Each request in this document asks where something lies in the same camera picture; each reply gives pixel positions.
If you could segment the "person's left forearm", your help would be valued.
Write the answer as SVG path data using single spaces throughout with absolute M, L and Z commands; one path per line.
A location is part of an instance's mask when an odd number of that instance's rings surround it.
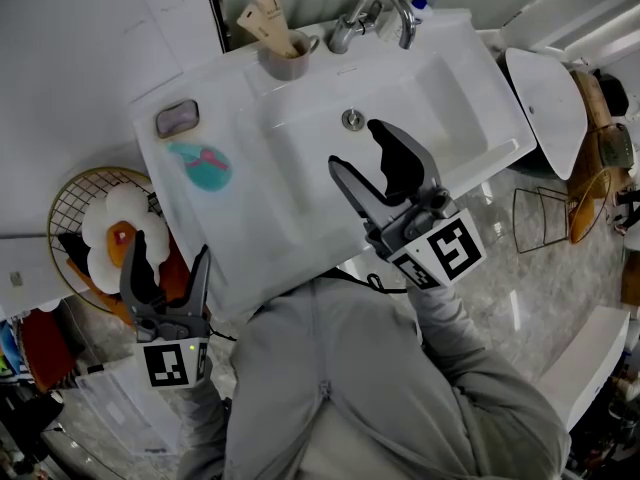
M 182 435 L 186 445 L 177 480 L 221 480 L 225 469 L 227 416 L 211 380 L 212 361 L 205 360 L 204 379 L 180 394 Z

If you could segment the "white washbasin table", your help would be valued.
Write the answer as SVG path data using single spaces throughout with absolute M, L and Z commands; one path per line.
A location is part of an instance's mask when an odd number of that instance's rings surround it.
M 320 44 L 299 79 L 274 79 L 250 44 L 186 72 L 131 109 L 142 156 L 183 258 L 203 245 L 208 305 L 229 320 L 347 261 L 367 246 L 361 220 L 331 179 L 331 155 L 377 188 L 381 148 L 367 129 L 346 130 L 350 108 L 407 132 L 433 156 L 442 185 L 459 198 L 534 149 L 534 135 L 466 9 L 436 10 L 409 50 L 375 33 L 346 53 Z M 198 103 L 200 122 L 169 139 L 155 117 Z M 171 142 L 213 146 L 231 162 L 229 183 L 196 187 Z

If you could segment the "red-orange fabric item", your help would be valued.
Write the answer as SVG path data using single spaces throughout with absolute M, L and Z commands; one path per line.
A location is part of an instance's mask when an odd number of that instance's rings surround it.
M 32 310 L 19 329 L 20 344 L 36 388 L 47 393 L 69 385 L 76 360 L 51 312 Z

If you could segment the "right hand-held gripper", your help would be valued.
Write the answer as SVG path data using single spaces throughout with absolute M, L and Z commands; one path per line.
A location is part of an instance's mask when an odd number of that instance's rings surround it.
M 399 127 L 370 119 L 381 148 L 381 193 L 351 163 L 331 155 L 329 173 L 365 226 L 367 241 L 421 290 L 453 286 L 486 259 L 471 213 L 441 185 L 431 153 Z M 396 218 L 393 207 L 412 205 Z

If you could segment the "black cloth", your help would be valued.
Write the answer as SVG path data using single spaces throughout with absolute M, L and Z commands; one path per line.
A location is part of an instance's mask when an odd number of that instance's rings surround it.
M 63 233 L 58 235 L 57 238 L 73 264 L 82 274 L 88 276 L 87 257 L 90 247 L 85 244 L 82 236 L 74 233 Z

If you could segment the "white cabinet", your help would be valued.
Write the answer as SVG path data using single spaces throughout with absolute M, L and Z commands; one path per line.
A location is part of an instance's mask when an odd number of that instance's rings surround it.
M 66 264 L 67 255 L 50 255 L 46 237 L 0 239 L 0 321 L 33 309 L 48 312 L 60 301 L 88 290 Z

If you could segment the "chrome faucet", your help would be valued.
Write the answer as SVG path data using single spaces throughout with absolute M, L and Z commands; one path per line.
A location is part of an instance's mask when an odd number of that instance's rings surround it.
M 399 47 L 409 50 L 416 36 L 417 23 L 407 0 L 357 0 L 353 9 L 336 21 L 327 40 L 328 49 L 334 54 L 344 54 L 355 37 L 374 31 L 385 3 L 389 3 L 400 17 Z

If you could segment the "white flower-shaped cushion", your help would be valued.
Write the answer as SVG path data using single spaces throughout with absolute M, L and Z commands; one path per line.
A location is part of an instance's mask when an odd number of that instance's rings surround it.
M 154 279 L 170 254 L 164 220 L 149 209 L 147 194 L 131 183 L 118 184 L 106 196 L 95 198 L 85 210 L 81 233 L 86 246 L 88 275 L 102 292 L 119 291 L 121 269 L 135 234 L 145 235 L 147 264 Z

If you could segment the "white rectangular block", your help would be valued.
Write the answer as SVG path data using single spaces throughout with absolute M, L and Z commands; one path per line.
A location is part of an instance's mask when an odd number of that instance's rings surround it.
M 570 431 L 591 403 L 621 357 L 629 328 L 625 310 L 598 306 L 584 326 L 537 382 Z

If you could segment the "teal and pink spray bottle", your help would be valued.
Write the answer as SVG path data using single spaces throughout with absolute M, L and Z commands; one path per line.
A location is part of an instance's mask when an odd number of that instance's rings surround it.
M 167 149 L 180 158 L 189 180 L 204 191 L 219 191 L 232 177 L 230 160 L 213 146 L 171 142 Z

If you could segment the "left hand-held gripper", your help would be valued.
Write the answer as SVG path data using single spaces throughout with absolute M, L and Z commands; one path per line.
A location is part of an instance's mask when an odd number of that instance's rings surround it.
M 136 331 L 133 353 L 143 383 L 154 390 L 189 389 L 204 381 L 209 320 L 203 313 L 210 252 L 203 245 L 195 257 L 184 295 L 167 303 L 147 260 L 145 233 L 138 230 L 127 249 L 120 274 L 120 295 Z

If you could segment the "person's right forearm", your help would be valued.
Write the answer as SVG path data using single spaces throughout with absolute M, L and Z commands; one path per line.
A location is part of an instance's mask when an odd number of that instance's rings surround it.
M 468 369 L 485 350 L 477 328 L 453 287 L 420 290 L 408 287 L 427 355 L 449 376 Z

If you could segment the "person's grey jacket torso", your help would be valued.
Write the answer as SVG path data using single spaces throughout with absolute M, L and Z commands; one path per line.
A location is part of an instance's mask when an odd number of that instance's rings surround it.
M 564 424 L 484 347 L 446 375 L 415 310 L 336 271 L 267 302 L 231 354 L 221 480 L 559 480 Z

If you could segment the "clear plastic storage box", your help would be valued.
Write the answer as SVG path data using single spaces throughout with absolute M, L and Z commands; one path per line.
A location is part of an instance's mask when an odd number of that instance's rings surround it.
M 133 357 L 76 378 L 80 394 L 132 455 L 178 453 L 181 422 L 169 403 L 143 384 Z

